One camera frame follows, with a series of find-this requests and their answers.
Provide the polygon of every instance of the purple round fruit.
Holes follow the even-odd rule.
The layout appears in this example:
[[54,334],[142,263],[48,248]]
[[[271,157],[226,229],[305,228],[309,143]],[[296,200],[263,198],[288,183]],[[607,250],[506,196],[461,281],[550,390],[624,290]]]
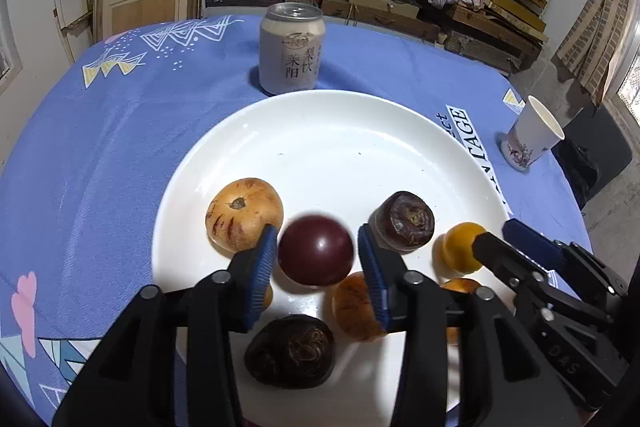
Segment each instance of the purple round fruit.
[[278,263],[285,275],[299,284],[337,284],[353,266],[351,235],[330,217],[300,217],[282,234]]

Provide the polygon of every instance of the table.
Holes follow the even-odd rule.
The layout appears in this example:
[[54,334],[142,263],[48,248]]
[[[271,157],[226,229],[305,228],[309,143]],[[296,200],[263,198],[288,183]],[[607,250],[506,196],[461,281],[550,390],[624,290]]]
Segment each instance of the table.
[[[0,360],[48,423],[100,337],[152,282],[152,229],[174,169],[212,126],[266,96],[257,79],[259,23],[163,23],[100,42],[47,95],[16,144],[0,176]],[[551,153],[526,173],[502,158],[497,136],[516,114],[502,102],[510,84],[492,68],[329,24],[318,87],[388,98],[452,128],[460,112],[447,105],[463,109],[514,216],[590,249]],[[183,418],[184,389],[176,402]]]

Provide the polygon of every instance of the fruit stem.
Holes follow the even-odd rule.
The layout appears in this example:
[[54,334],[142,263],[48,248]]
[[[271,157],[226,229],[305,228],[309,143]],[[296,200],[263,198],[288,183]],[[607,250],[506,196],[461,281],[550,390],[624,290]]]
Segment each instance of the fruit stem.
[[234,210],[240,210],[241,208],[246,207],[246,203],[244,203],[244,198],[236,198],[229,203],[229,206]]

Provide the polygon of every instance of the pink heart pattern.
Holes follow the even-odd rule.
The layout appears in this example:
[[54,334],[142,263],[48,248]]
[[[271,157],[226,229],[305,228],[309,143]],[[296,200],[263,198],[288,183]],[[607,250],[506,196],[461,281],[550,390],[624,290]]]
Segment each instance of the pink heart pattern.
[[11,309],[14,311],[15,321],[22,332],[22,345],[28,355],[36,356],[35,312],[33,303],[36,301],[38,282],[36,274],[29,272],[18,279],[18,291],[11,296]]

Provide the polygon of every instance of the curtain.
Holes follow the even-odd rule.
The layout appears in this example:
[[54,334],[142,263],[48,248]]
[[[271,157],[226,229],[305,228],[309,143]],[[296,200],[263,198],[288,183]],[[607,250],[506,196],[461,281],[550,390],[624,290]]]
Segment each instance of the curtain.
[[622,39],[629,0],[588,0],[556,52],[599,106],[609,62]]

